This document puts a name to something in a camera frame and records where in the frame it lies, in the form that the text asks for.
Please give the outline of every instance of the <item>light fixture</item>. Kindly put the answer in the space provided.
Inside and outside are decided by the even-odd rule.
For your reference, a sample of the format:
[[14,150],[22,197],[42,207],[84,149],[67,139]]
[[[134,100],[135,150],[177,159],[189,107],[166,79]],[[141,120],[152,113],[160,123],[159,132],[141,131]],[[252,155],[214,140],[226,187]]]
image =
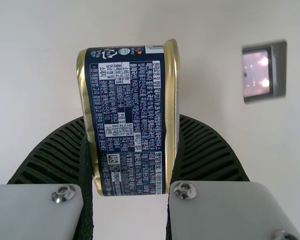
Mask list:
[[242,49],[242,90],[245,103],[285,96],[286,78],[285,40]]
[[269,87],[269,85],[270,85],[270,81],[269,81],[268,79],[265,78],[265,79],[262,81],[262,87],[267,88],[267,87]]
[[268,60],[268,58],[266,58],[266,57],[263,57],[263,58],[260,60],[260,64],[261,64],[262,66],[267,66],[268,63],[269,63],[269,60]]

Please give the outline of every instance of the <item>glowing light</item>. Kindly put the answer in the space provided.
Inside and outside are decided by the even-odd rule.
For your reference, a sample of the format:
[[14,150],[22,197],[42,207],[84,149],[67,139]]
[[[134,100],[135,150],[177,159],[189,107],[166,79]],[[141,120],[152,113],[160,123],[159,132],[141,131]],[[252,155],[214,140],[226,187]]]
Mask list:
[[268,63],[269,63],[269,60],[268,60],[268,58],[266,58],[266,57],[262,58],[261,61],[260,61],[260,64],[261,64],[262,66],[267,66]]
[[266,88],[266,87],[269,87],[269,85],[270,85],[269,80],[265,78],[265,79],[262,81],[262,87]]

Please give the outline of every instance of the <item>metal can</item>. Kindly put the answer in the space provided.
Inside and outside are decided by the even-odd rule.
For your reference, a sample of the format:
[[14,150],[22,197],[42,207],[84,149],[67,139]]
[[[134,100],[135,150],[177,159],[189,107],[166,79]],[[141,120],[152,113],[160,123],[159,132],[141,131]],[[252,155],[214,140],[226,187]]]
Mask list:
[[77,79],[99,195],[168,193],[179,143],[179,68],[174,39],[79,52]]

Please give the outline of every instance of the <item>logo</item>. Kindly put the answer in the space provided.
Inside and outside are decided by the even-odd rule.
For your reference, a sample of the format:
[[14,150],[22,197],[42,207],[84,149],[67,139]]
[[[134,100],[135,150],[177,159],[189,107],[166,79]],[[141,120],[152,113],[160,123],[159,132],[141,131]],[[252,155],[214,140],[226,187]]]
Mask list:
[[120,172],[120,168],[118,166],[110,166],[110,172]]
[[121,55],[127,55],[130,53],[130,49],[129,48],[121,48],[118,50],[118,53]]
[[135,49],[134,50],[137,54],[142,54],[142,52],[144,51],[143,48],[140,48],[140,49]]

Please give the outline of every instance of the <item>black rubber pad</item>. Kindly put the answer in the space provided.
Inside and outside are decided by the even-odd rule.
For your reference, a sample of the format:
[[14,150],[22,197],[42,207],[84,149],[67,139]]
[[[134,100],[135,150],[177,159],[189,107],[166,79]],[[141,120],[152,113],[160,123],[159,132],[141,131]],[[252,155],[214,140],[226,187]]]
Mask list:
[[73,239],[93,239],[92,167],[82,117],[63,125],[40,142],[8,184],[79,185],[84,204]]
[[[179,148],[171,182],[249,181],[227,142],[211,127],[180,116]],[[77,184],[84,201],[74,240],[93,237],[92,168],[84,120],[75,119],[40,142],[8,184]],[[171,240],[168,207],[166,239]]]
[[[229,144],[211,127],[180,115],[179,148],[171,184],[176,181],[249,181]],[[166,240],[172,240],[169,204]]]

